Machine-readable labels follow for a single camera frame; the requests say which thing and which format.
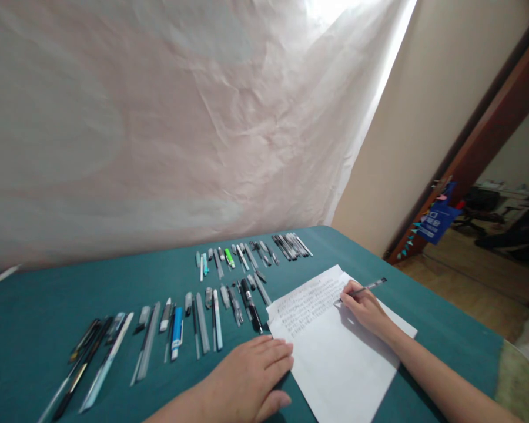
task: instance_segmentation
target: door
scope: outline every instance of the door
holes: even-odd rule
[[[458,153],[450,160],[442,176],[436,181],[415,217],[394,241],[385,259],[390,264],[419,254],[427,245],[421,236],[413,234],[422,215],[431,207],[449,180],[457,182],[450,205],[455,206],[476,182],[484,169],[500,151],[506,141],[529,114],[529,47],[524,51],[494,99],[463,143]],[[404,255],[408,241],[413,243]]]

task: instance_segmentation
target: white paper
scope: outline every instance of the white paper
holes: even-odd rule
[[[344,305],[333,305],[349,279],[334,266],[267,308],[273,336],[294,344],[292,374],[320,423],[370,422],[400,364]],[[380,304],[404,332],[417,334]]]

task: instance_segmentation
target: right hand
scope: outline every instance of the right hand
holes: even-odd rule
[[[353,312],[362,326],[378,338],[388,342],[390,334],[399,328],[384,312],[374,294],[369,290],[365,290],[355,297],[349,295],[349,293],[361,288],[363,288],[361,284],[350,280],[340,295],[341,301]]]
[[[288,394],[273,388],[294,364],[292,349],[268,335],[230,352],[197,387],[208,402],[207,421],[262,422],[288,406]]]

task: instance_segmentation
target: beige wall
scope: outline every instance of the beige wall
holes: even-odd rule
[[[332,226],[382,255],[529,26],[529,0],[419,0]]]
[[[478,181],[487,179],[503,180],[511,189],[523,183],[529,187],[529,115],[486,167]]]

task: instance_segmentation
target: wrinkled white cloth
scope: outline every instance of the wrinkled white cloth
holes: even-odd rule
[[[329,224],[416,0],[0,0],[0,269]]]

